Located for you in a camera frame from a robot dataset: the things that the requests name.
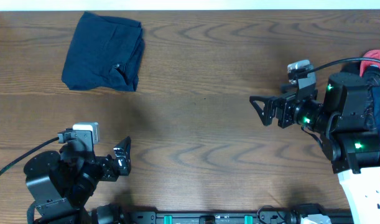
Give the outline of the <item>dark navy blue shorts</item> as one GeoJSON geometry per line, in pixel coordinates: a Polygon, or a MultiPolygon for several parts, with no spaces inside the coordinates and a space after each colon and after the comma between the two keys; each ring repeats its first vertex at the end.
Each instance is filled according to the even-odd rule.
{"type": "Polygon", "coordinates": [[[62,82],[69,90],[136,91],[144,49],[139,21],[84,12],[67,52],[62,82]]]}

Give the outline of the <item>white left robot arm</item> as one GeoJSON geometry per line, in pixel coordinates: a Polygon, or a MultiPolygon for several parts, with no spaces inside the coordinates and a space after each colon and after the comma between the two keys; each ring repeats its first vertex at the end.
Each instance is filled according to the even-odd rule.
{"type": "Polygon", "coordinates": [[[278,223],[277,208],[264,205],[253,211],[161,212],[151,207],[125,210],[118,202],[91,211],[85,204],[99,182],[115,182],[131,171],[131,138],[96,156],[100,140],[96,122],[83,122],[59,132],[59,151],[45,151],[24,166],[26,186],[34,198],[27,211],[29,223],[278,223]]]}

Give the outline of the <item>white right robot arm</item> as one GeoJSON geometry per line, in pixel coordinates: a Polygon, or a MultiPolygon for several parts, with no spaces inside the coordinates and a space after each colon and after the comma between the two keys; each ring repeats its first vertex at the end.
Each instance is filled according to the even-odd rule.
{"type": "Polygon", "coordinates": [[[262,122],[300,125],[330,161],[352,222],[380,223],[380,77],[334,73],[321,103],[314,85],[264,99],[262,122]]]}

